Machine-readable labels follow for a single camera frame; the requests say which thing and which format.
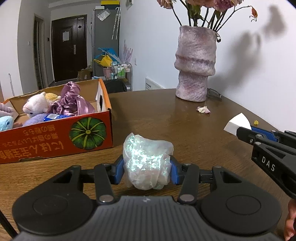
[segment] finger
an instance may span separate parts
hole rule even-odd
[[[291,237],[293,237],[295,235],[295,230],[294,230],[293,225],[294,225],[293,219],[286,220],[286,225],[285,225],[285,230],[284,230],[285,240],[289,240]]]
[[[296,218],[296,200],[291,199],[288,203],[288,211],[290,219]]]

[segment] green pumpkin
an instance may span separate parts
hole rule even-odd
[[[92,150],[102,145],[106,135],[105,123],[92,117],[85,117],[74,123],[69,133],[73,144],[85,150]]]

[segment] pink textured vase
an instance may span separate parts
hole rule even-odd
[[[204,27],[181,26],[175,68],[179,70],[176,96],[203,102],[207,97],[207,78],[215,74],[216,33]]]

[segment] brown table surface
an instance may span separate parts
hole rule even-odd
[[[131,132],[149,139],[167,140],[174,145],[174,156],[181,163],[195,163],[201,169],[221,165],[274,195],[282,205],[282,218],[276,233],[282,236],[289,197],[250,159],[252,146],[239,141],[223,129],[235,115],[243,112],[252,124],[274,129],[261,118],[233,101],[207,99],[205,104],[183,101],[174,89],[135,91],[110,94],[113,111],[114,148],[41,161],[0,165],[0,209],[13,224],[11,208],[25,192],[72,165],[83,169],[98,163],[113,162],[122,153],[122,144]],[[201,114],[197,106],[208,106],[211,114]],[[199,196],[209,193],[209,185],[199,186]],[[122,181],[113,186],[116,195],[172,195],[177,197],[180,186],[169,184],[162,190],[128,189]],[[85,184],[84,192],[95,199],[94,184]],[[0,228],[0,240],[10,240]]]

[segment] orange cardboard box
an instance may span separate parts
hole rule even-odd
[[[80,95],[97,112],[0,132],[0,164],[77,154],[113,146],[112,109],[103,81],[95,79],[78,84],[81,88]],[[15,121],[24,123],[28,117],[22,107],[32,95],[43,91],[59,95],[62,88],[63,85],[45,88],[10,98],[4,103],[17,111]]]

